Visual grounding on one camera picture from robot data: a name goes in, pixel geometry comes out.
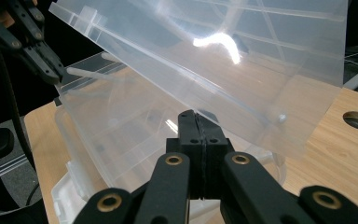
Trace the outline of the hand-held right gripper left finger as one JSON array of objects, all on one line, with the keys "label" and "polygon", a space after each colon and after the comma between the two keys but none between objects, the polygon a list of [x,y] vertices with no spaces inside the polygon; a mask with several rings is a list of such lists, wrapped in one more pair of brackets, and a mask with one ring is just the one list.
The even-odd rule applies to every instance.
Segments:
[{"label": "hand-held right gripper left finger", "polygon": [[201,199],[203,177],[201,169],[202,140],[196,121],[196,113],[187,110],[178,115],[178,134],[166,140],[166,152],[182,153],[189,157],[189,193],[191,200]]}]

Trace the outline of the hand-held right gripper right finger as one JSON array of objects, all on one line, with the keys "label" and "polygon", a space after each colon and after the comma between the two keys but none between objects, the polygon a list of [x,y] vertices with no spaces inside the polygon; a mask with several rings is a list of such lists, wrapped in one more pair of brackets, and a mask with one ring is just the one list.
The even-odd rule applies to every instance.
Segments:
[{"label": "hand-held right gripper right finger", "polygon": [[200,197],[205,200],[217,200],[225,188],[222,167],[225,156],[233,150],[222,129],[200,114],[196,122],[201,140],[201,177]]}]

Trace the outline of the clear plastic storage box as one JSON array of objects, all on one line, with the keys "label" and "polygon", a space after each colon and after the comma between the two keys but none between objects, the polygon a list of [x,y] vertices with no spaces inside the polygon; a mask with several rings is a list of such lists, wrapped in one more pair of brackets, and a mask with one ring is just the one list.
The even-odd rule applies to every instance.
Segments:
[{"label": "clear plastic storage box", "polygon": [[348,0],[56,0],[101,52],[72,64],[57,122],[78,195],[135,190],[178,117],[218,124],[279,182],[343,84]]}]

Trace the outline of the aluminium floor rail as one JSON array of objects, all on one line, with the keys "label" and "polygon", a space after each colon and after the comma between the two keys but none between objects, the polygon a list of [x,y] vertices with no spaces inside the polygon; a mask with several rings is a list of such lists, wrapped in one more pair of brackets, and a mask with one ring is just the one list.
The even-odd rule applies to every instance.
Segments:
[{"label": "aluminium floor rail", "polygon": [[20,156],[17,156],[14,159],[0,165],[0,176],[7,175],[10,172],[24,165],[29,165],[31,168],[33,168],[32,164],[29,162],[26,155],[21,154]]}]

